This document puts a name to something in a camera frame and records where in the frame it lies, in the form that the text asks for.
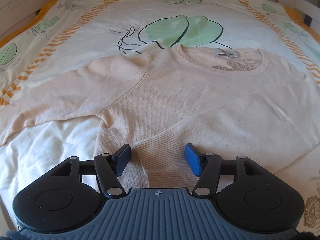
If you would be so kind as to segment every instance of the ribbed cuff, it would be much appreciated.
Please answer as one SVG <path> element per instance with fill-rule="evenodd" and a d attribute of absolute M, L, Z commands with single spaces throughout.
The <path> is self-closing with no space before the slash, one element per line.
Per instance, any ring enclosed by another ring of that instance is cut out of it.
<path fill-rule="evenodd" d="M 175 130 L 167 130 L 134 144 L 149 187 L 193 189 L 198 178 L 184 158 L 184 147 Z"/>

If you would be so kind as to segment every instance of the orange striped border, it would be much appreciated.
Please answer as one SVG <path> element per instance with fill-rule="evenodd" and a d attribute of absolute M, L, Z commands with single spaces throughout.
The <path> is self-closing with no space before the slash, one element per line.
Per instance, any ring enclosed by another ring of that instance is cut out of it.
<path fill-rule="evenodd" d="M 1 91 L 0 95 L 0 106 L 6 106 L 9 104 L 11 98 L 13 98 L 16 91 L 21 89 L 21 86 L 18 86 L 22 80 L 27 80 L 33 71 L 46 59 L 52 56 L 52 54 L 57 50 L 57 47 L 62 45 L 65 41 L 70 39 L 73 34 L 80 29 L 81 26 L 86 25 L 88 22 L 92 21 L 100 12 L 102 12 L 109 4 L 114 3 L 119 0 L 104 0 L 102 5 L 97 5 L 92 7 L 92 9 L 79 17 L 79 19 L 71 25 L 69 28 L 64 30 L 62 33 L 56 35 L 43 51 L 38 55 L 36 60 L 27 68 L 20 73 L 17 79 L 6 89 Z"/>
<path fill-rule="evenodd" d="M 299 48 L 299 46 L 294 41 L 290 40 L 290 38 L 279 27 L 270 22 L 264 14 L 254 10 L 249 5 L 248 0 L 238 0 L 238 2 L 244 5 L 257 20 L 268 25 L 275 33 L 278 34 L 278 37 L 296 55 L 296 57 L 301 60 L 301 62 L 305 65 L 306 69 L 311 72 L 316 82 L 320 85 L 320 70 L 318 65 L 314 63 L 306 54 L 304 54 L 302 50 Z"/>

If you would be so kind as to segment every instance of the crosshair logo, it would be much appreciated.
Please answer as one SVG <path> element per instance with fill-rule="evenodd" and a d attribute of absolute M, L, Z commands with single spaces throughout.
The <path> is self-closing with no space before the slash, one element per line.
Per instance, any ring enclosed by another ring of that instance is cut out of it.
<path fill-rule="evenodd" d="M 157 190 L 154 194 L 155 194 L 155 195 L 157 195 L 157 196 L 159 197 L 159 196 L 161 196 L 161 195 L 163 194 L 163 192 L 162 192 L 162 191 L 160 191 L 160 190 Z"/>

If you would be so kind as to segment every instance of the gray ribbed plate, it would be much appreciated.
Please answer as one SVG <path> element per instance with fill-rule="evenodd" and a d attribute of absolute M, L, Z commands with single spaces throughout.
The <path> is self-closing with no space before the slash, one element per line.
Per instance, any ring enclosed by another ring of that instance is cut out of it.
<path fill-rule="evenodd" d="M 244 231 L 220 217 L 210 200 L 186 189 L 133 188 L 108 200 L 86 225 L 60 234 L 20 232 L 31 240 L 286 240 L 294 229 L 277 234 Z"/>

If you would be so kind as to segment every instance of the sweater sleeve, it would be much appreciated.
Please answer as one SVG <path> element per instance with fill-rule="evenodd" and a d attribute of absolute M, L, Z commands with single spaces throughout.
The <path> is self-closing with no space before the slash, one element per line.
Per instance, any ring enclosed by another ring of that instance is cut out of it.
<path fill-rule="evenodd" d="M 139 83 L 148 59 L 102 57 L 54 77 L 0 109 L 0 146 L 9 135 L 47 121 L 96 115 Z"/>
<path fill-rule="evenodd" d="M 320 142 L 320 94 L 311 78 L 216 106 L 136 142 L 149 187 L 193 189 L 187 143 L 223 159 L 248 156 L 271 172 L 290 165 Z"/>

